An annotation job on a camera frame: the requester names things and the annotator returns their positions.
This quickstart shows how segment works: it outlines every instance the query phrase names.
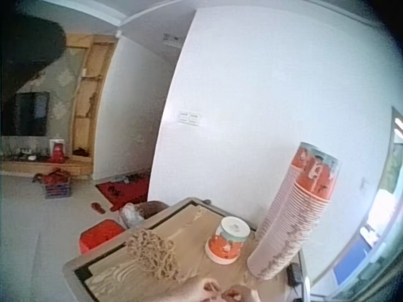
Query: table surface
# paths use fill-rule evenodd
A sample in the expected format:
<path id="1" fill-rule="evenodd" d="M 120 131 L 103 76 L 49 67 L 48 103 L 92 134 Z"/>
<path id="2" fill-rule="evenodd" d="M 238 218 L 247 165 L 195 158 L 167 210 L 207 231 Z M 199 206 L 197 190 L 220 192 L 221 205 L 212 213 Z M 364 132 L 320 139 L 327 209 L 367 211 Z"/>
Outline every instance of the table surface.
<path id="1" fill-rule="evenodd" d="M 222 217 L 228 215 L 199 199 L 188 198 L 143 221 L 140 227 L 153 229 L 161 238 L 174 242 L 179 268 L 185 276 L 214 277 L 222 289 L 237 283 L 246 284 L 258 290 L 262 302 L 285 302 L 291 290 L 285 271 L 271 280 L 260 281 L 246 267 L 246 259 L 255 247 L 254 232 L 233 264 L 216 264 L 206 256 L 205 242 Z M 178 286 L 175 281 L 157 280 L 138 269 L 137 261 L 127 253 L 125 246 L 129 234 L 127 230 L 65 264 L 65 279 L 78 302 L 141 301 Z"/>

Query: slipper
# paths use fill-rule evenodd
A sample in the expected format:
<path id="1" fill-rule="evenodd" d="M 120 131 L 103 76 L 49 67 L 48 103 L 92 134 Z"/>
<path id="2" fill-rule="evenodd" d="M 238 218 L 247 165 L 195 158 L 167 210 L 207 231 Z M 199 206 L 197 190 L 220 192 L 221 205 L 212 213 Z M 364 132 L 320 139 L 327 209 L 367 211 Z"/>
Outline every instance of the slipper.
<path id="1" fill-rule="evenodd" d="M 91 203 L 93 210 L 97 211 L 99 214 L 105 214 L 105 210 L 101 207 L 99 203 Z"/>

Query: television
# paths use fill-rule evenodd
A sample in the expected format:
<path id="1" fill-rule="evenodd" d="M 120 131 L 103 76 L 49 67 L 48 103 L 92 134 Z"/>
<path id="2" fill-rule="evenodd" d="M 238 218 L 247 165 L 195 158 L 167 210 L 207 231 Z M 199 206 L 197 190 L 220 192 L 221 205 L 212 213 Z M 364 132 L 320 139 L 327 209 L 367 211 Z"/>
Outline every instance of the television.
<path id="1" fill-rule="evenodd" d="M 17 93 L 1 105 L 1 135 L 44 137 L 49 92 Z"/>

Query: hand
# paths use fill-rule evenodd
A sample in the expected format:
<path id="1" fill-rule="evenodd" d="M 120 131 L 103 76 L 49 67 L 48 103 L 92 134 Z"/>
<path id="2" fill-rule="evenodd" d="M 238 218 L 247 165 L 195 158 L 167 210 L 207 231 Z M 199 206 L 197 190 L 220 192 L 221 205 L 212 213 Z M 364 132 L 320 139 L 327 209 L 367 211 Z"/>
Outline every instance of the hand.
<path id="1" fill-rule="evenodd" d="M 163 296 L 148 299 L 148 302 L 207 302 L 221 294 L 215 279 L 195 276 Z"/>
<path id="2" fill-rule="evenodd" d="M 231 286 L 222 294 L 226 302 L 260 302 L 257 291 L 251 290 L 243 285 Z"/>

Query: red stool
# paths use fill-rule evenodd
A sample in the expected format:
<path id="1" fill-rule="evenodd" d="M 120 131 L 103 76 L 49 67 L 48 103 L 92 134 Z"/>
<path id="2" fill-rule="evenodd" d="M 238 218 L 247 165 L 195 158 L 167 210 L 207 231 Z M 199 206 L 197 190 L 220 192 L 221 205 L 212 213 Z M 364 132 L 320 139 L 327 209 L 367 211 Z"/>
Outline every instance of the red stool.
<path id="1" fill-rule="evenodd" d="M 112 219 L 106 219 L 81 233 L 80 252 L 85 254 L 124 231 L 125 229 L 119 223 Z"/>

